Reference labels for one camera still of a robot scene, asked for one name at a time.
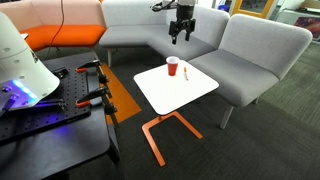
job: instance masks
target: orange table leg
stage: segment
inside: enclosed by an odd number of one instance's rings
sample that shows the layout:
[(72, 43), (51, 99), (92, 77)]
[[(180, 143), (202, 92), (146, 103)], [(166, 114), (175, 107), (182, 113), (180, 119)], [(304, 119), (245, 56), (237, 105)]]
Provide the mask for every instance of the orange table leg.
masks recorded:
[(202, 138), (202, 135), (199, 133), (199, 131), (197, 131), (186, 119), (184, 119), (181, 114), (179, 114), (177, 111), (174, 111), (172, 113), (169, 113), (165, 116), (159, 116), (157, 118), (154, 118), (153, 120), (147, 122), (146, 124), (144, 124), (142, 126), (142, 130), (144, 135), (146, 136), (150, 147), (154, 153), (154, 155), (156, 156), (158, 163), (160, 166), (164, 166), (165, 165), (165, 161), (156, 145), (156, 143), (154, 142), (151, 133), (149, 131), (150, 128), (152, 128), (153, 126), (163, 122), (164, 120), (168, 119), (171, 116), (176, 116), (178, 118), (178, 120), (184, 124), (198, 139)]

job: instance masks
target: marker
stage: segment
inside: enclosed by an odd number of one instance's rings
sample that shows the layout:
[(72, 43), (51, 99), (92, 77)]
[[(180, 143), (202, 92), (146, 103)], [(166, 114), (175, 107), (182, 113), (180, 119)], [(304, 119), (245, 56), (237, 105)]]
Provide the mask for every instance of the marker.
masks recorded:
[(188, 75), (187, 75), (187, 68), (186, 67), (184, 67), (184, 76), (186, 77), (186, 80), (188, 81), (189, 79), (188, 79)]

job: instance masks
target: black tabletop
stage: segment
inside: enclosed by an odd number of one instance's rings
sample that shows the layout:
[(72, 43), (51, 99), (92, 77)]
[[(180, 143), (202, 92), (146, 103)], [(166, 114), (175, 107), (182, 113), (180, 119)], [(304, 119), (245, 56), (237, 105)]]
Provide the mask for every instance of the black tabletop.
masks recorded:
[[(43, 62), (49, 69), (78, 67), (92, 53)], [(89, 91), (98, 87), (95, 68), (88, 69)], [(0, 145), (0, 179), (41, 179), (105, 153), (110, 148), (101, 98), (91, 100), (91, 115)]]

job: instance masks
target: red plastic cup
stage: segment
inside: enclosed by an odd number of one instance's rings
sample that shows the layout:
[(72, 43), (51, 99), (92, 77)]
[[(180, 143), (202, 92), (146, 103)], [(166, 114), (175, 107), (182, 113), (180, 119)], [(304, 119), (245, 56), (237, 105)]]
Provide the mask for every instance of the red plastic cup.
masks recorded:
[(178, 68), (179, 60), (180, 59), (178, 57), (175, 57), (175, 56), (167, 57), (169, 76), (176, 75), (176, 71), (177, 71), (177, 68)]

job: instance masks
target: orange cushion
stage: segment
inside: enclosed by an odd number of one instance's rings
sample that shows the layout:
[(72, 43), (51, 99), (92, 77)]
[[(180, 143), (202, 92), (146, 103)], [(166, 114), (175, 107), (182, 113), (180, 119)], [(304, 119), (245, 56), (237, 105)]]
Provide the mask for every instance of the orange cushion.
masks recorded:
[(45, 47), (93, 47), (100, 39), (106, 28), (97, 25), (63, 25), (58, 35), (60, 26), (40, 26), (27, 29), (20, 33), (28, 33), (26, 39), (33, 51)]

